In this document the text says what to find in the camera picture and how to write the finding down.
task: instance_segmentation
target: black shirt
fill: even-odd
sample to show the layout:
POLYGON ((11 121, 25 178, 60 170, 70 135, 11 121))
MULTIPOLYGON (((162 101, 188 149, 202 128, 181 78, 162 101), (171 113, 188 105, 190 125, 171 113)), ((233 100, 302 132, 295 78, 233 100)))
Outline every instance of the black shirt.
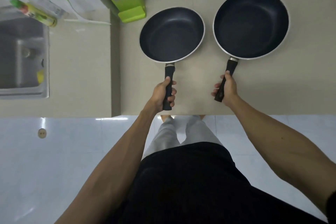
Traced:
MULTIPOLYGON (((327 205, 330 223, 334 195, 327 205)), ((324 222, 254 188, 223 146, 201 142, 143 159, 127 199, 106 223, 324 222)))

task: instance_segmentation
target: sink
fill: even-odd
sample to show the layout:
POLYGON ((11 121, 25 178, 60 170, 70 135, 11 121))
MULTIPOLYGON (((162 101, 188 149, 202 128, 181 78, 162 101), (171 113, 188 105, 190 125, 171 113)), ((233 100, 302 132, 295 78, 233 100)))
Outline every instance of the sink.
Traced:
POLYGON ((49 97, 48 68, 48 27, 13 6, 0 8, 0 99, 49 97))

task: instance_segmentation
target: white tile floor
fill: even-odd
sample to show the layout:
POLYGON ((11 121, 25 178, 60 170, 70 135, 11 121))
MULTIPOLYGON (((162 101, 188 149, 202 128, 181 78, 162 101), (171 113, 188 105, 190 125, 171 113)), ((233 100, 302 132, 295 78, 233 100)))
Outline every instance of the white tile floor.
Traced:
MULTIPOLYGON (((0 222, 53 223, 136 118, 0 118, 0 222), (37 137, 41 127, 47 130, 45 139, 37 137)), ((309 137, 336 161, 335 115, 274 118, 309 137)), ((186 137, 187 119, 187 116, 176 117, 180 142, 186 137)), ((204 121, 253 186, 326 220, 301 192, 274 174, 247 139, 235 116, 209 115, 204 121)), ((158 116, 153 120, 145 149, 161 123, 158 116)))

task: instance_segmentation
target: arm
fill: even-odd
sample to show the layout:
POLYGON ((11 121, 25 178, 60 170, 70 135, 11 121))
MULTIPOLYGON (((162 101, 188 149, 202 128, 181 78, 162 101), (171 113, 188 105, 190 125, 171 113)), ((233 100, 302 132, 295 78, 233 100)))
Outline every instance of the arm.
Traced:
MULTIPOLYGON (((158 84, 132 126, 91 173, 78 195, 55 224, 101 223, 125 199, 138 171, 154 116, 162 111, 170 78, 158 84)), ((176 90, 168 98, 174 106, 176 90)))
POLYGON ((327 199, 336 191, 336 164, 307 137, 242 100, 228 71, 225 78, 224 103, 235 113, 254 147, 275 174, 325 213, 327 199))

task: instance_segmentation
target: beige countertop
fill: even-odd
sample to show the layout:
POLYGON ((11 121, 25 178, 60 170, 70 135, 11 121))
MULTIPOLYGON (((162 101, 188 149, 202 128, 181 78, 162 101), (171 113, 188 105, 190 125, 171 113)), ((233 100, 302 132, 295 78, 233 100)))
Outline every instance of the beige countertop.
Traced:
MULTIPOLYGON (((231 114, 210 92, 229 58, 217 46, 212 21, 225 0, 147 0, 144 20, 121 25, 121 113, 138 114, 164 79, 164 64, 139 46, 145 22, 172 6, 192 8, 206 24, 199 49, 176 62, 177 97, 171 114, 231 114)), ((267 114, 336 114, 336 0, 282 0, 291 16, 287 39, 271 55, 241 60, 234 73, 242 98, 267 114)))
POLYGON ((110 17, 108 9, 87 16, 92 20, 111 21, 112 25, 60 21, 50 29, 50 97, 0 100, 0 116, 111 117, 120 114, 119 104, 115 105, 120 103, 119 21, 110 17))

